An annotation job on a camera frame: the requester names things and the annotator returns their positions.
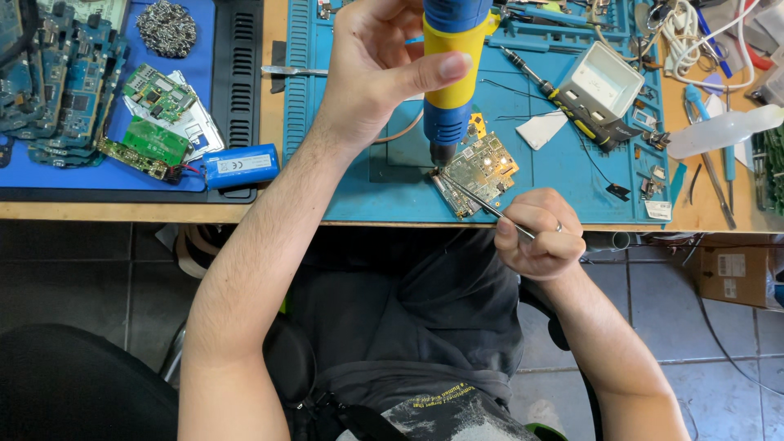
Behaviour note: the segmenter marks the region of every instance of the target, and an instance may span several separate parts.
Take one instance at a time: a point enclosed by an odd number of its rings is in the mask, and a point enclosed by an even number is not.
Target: red wire
[[[188,170],[190,170],[192,172],[196,172],[197,174],[199,174],[201,176],[201,172],[200,171],[198,171],[194,167],[189,166],[188,164],[180,164],[180,167],[185,167],[186,169],[188,169]]]

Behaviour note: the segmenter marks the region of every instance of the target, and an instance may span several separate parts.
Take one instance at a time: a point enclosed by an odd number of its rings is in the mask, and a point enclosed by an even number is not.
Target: blue silicone mat
[[[107,137],[122,141],[131,122],[131,114],[122,102],[122,83],[142,63],[155,67],[164,75],[174,70],[183,72],[188,84],[193,86],[201,102],[209,108],[212,73],[212,38],[215,29],[215,5],[205,0],[178,0],[196,23],[196,44],[188,57],[173,60],[155,55],[142,42],[136,28],[136,16],[154,0],[132,0],[127,12],[127,26],[123,34],[129,41],[129,58],[120,76],[116,97],[109,114],[110,125]],[[201,161],[192,162],[198,167]],[[149,177],[140,171],[106,158],[97,167],[60,169],[32,162],[27,157],[27,145],[17,141],[13,146],[11,163],[0,169],[0,187],[17,188],[89,188],[101,190],[159,190],[159,191],[203,191],[204,178],[195,173],[184,172],[178,185],[171,185]]]
[[[575,13],[580,7],[569,3]],[[633,34],[631,17],[633,4],[613,0],[603,21],[619,26],[615,32],[605,32],[607,40],[626,49]],[[289,34],[287,63],[294,67],[326,69],[332,48],[332,23],[317,17],[318,0],[289,1]],[[495,35],[504,35],[498,30]],[[557,42],[562,46],[587,49],[595,41],[592,29],[549,27],[521,24],[515,38],[533,42]],[[554,85],[561,82],[576,55],[517,51],[540,77]],[[652,48],[650,53],[658,53]],[[645,112],[655,116],[657,129],[663,131],[661,82],[658,72],[644,74],[649,94],[638,98],[646,104]],[[483,114],[488,131],[493,131],[520,166],[512,178],[515,185],[500,196],[501,207],[509,205],[515,195],[533,188],[552,187],[574,206],[580,220],[589,224],[661,224],[664,220],[648,217],[640,198],[642,178],[648,177],[653,165],[664,167],[666,182],[670,181],[664,151],[648,146],[640,137],[621,143],[609,155],[601,153],[589,141],[585,145],[598,167],[612,182],[631,190],[629,202],[623,202],[605,191],[608,183],[591,165],[579,142],[578,135],[567,123],[556,136],[539,151],[533,151],[514,128],[526,118],[503,121],[501,115],[534,115],[551,111],[554,106],[545,101],[500,89],[481,79],[488,79],[520,91],[539,95],[535,85],[524,77],[497,48],[485,47],[479,65],[474,106]],[[316,77],[292,77],[286,82],[283,155],[284,162],[299,147],[313,121],[326,80]],[[421,101],[404,102],[392,115],[385,137],[406,127],[422,108]],[[649,129],[631,118],[630,109],[624,121],[638,129]],[[455,222],[455,214],[447,207],[437,189],[426,176],[429,164],[429,141],[420,122],[403,137],[385,144],[374,144],[363,151],[351,164],[327,209],[327,221],[393,221],[393,222]],[[641,156],[634,158],[640,147]],[[653,200],[671,201],[670,187]],[[476,213],[464,222],[494,222],[486,213]]]

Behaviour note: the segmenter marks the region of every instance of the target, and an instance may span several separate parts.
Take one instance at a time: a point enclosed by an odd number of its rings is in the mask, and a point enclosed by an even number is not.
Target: plastic bottle
[[[670,134],[667,153],[675,159],[699,155],[747,140],[784,122],[784,108],[769,104],[746,113],[731,111]]]

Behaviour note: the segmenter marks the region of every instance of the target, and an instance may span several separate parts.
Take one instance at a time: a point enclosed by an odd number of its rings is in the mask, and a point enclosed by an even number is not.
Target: hand
[[[586,250],[583,226],[577,213],[552,188],[538,188],[518,195],[504,211],[495,230],[495,247],[501,261],[531,280],[552,280],[578,265]],[[558,221],[561,232],[556,232]],[[535,232],[531,244],[517,240],[515,222]]]
[[[375,141],[392,111],[419,93],[443,89],[473,66],[462,52],[424,56],[422,2],[359,0],[335,18],[332,59],[316,124],[353,159]]]

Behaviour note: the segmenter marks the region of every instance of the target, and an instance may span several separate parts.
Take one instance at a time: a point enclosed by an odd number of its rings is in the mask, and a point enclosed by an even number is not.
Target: white plastic box
[[[575,104],[588,109],[596,122],[622,118],[634,102],[644,78],[613,49],[595,42],[577,59],[558,86]]]

